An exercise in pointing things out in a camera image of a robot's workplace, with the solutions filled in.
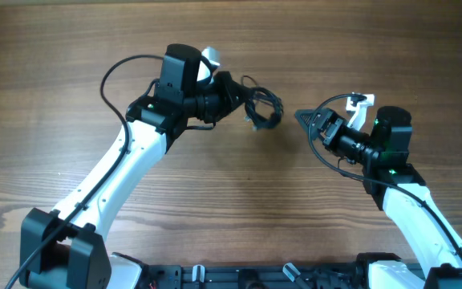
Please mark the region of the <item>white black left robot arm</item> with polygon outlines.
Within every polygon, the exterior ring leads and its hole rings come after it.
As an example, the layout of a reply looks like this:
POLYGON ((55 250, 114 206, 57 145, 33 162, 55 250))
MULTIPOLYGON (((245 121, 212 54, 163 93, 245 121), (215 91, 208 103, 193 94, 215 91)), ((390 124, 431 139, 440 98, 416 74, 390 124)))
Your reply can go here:
POLYGON ((11 284, 27 288, 154 288, 155 276, 140 260, 109 253, 107 235, 144 175, 198 120, 214 128, 253 89, 220 69, 221 57, 174 43, 161 57, 158 78, 118 115, 114 143, 79 186, 52 210, 32 209, 21 225, 19 267, 11 284))

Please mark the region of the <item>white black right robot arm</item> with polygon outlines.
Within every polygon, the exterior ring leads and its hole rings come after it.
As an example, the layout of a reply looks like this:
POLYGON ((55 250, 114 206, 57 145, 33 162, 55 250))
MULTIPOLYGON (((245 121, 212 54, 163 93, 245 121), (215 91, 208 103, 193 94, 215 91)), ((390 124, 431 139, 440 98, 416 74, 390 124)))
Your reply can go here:
POLYGON ((308 141, 322 142, 336 157, 360 164, 361 174, 331 169, 363 183, 379 210, 399 228, 423 272, 411 272, 392 253, 362 253, 354 283, 363 288, 462 288, 462 239, 437 208, 425 180, 408 163, 411 114, 381 107, 371 133, 349 127, 329 108, 301 109, 295 117, 308 141))

